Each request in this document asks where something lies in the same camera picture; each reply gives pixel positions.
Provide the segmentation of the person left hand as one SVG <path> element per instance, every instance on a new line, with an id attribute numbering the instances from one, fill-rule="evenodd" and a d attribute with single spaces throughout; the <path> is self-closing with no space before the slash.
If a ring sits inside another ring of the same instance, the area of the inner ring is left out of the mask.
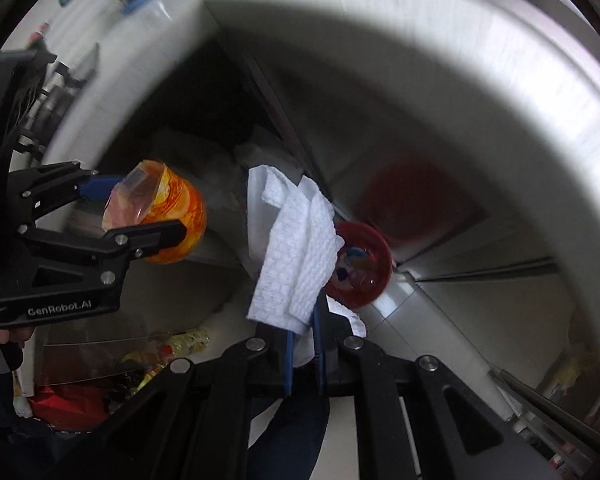
<path id="1" fill-rule="evenodd" d="M 15 328 L 14 330 L 3 330 L 0 328 L 0 344 L 14 342 L 22 348 L 34 333 L 33 327 Z"/>

